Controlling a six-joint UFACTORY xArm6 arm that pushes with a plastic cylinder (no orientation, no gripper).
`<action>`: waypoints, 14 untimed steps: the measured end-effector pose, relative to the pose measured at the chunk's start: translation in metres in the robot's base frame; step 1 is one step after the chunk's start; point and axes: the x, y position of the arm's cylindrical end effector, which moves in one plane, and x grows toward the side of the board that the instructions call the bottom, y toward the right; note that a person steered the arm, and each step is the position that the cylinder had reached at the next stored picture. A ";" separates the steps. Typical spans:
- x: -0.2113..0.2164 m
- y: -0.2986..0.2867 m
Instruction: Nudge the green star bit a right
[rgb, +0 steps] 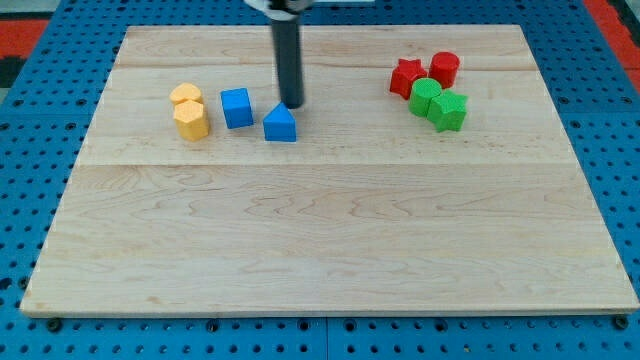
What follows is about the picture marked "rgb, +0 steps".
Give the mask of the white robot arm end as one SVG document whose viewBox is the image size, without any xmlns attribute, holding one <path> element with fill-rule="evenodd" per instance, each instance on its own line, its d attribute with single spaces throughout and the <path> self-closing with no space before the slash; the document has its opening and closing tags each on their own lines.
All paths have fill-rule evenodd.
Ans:
<svg viewBox="0 0 640 360">
<path fill-rule="evenodd" d="M 315 3 L 314 0 L 244 0 L 249 7 L 276 21 L 289 21 L 298 17 Z"/>
</svg>

